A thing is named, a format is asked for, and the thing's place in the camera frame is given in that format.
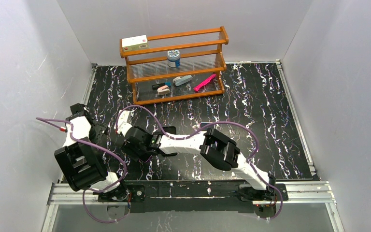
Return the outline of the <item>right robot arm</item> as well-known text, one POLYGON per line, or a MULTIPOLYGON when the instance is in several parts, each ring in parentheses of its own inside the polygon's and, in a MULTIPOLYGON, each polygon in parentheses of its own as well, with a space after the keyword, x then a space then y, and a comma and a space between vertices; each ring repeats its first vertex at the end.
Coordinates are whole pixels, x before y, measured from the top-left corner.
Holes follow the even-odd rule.
POLYGON ((186 136, 171 134, 165 130, 150 134, 123 122, 117 126, 116 131, 125 139, 121 149, 135 161, 157 155, 201 155, 214 168, 234 172, 255 190, 270 190, 274 185, 270 175, 251 164, 234 140, 213 127, 186 136))

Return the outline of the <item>black phone case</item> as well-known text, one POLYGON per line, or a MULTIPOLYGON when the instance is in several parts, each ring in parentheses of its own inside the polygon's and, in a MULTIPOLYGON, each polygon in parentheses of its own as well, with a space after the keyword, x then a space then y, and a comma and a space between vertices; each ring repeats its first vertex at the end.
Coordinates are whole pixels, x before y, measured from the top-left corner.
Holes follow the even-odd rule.
MULTIPOLYGON (((174 134, 174 135, 177 134, 176 127, 175 126, 166 126, 166 127, 163 127, 163 130, 166 133, 170 133, 170 134, 174 134)), ((162 153, 162 156, 164 156, 164 157, 173 157, 173 156, 176 156, 177 154, 178 154, 177 152, 174 152, 174 153, 162 153)))

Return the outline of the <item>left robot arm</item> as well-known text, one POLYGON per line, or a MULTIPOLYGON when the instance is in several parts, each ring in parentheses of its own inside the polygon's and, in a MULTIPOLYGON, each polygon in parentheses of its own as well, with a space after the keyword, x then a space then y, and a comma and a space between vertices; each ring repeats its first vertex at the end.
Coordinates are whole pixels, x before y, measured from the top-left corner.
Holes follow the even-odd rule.
POLYGON ((107 139, 109 127, 95 121, 89 109, 82 103, 70 107, 71 116, 66 118, 67 136, 63 147, 54 152, 54 157, 64 174, 66 181, 74 191, 94 189, 111 191, 120 184, 120 175, 107 171, 101 150, 78 140, 99 145, 107 139))

